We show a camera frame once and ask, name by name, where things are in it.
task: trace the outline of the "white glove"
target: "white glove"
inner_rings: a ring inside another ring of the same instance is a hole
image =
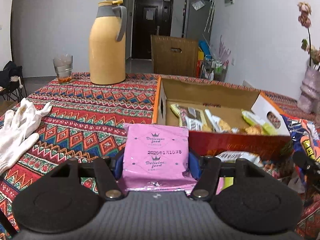
[[[23,98],[15,115],[12,110],[5,113],[4,125],[0,129],[0,175],[38,141],[39,134],[32,133],[51,108],[49,102],[42,110],[37,110],[33,103]]]

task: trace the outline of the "metal bolt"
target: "metal bolt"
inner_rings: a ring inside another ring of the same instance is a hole
[[[121,196],[121,192],[116,189],[112,189],[106,192],[106,197],[108,198],[119,198]]]
[[[193,192],[193,195],[198,198],[203,198],[207,197],[209,195],[209,192],[205,189],[197,189]]]

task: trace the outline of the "floor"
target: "floor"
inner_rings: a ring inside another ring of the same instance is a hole
[[[153,73],[153,66],[151,60],[129,58],[125,62],[125,70],[126,73]],[[24,82],[27,89],[27,94],[32,94],[34,91],[45,86],[55,78],[55,76],[25,78]]]

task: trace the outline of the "pink package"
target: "pink package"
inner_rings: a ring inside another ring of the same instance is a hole
[[[124,124],[127,142],[119,185],[136,191],[180,191],[196,184],[188,170],[188,135],[182,127]]]

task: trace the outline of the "refrigerator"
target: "refrigerator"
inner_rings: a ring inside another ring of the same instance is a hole
[[[204,0],[205,5],[196,10],[192,4],[198,0],[186,0],[185,8],[183,10],[183,28],[182,28],[182,38],[187,38],[191,40],[207,40],[210,42],[211,28],[209,24],[206,32],[204,31],[205,25],[210,12],[211,2]]]

